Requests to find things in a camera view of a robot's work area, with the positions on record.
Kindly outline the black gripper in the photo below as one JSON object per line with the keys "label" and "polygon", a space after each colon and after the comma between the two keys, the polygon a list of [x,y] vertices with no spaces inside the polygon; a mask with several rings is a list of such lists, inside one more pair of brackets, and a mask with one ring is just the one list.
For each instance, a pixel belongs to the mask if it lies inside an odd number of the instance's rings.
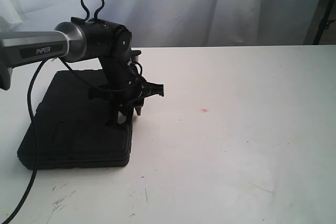
{"label": "black gripper", "polygon": [[[140,50],[131,50],[128,54],[131,58],[122,63],[120,59],[111,56],[101,57],[101,66],[108,81],[106,89],[120,90],[120,92],[111,93],[109,102],[109,118],[106,126],[118,125],[118,106],[116,103],[143,103],[143,90],[139,80],[137,67],[128,62],[138,60]],[[143,104],[134,107],[136,114],[141,115]]]}

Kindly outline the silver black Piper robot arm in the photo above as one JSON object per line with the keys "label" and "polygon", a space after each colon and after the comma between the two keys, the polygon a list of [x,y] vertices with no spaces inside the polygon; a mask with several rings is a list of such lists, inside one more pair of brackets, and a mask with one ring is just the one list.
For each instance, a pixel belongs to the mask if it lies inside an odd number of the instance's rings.
{"label": "silver black Piper robot arm", "polygon": [[107,75],[109,89],[122,106],[131,104],[141,114],[144,78],[131,48],[132,33],[121,24],[103,19],[72,17],[53,31],[7,31],[1,33],[1,89],[11,87],[14,68],[59,58],[65,66],[97,58]]}

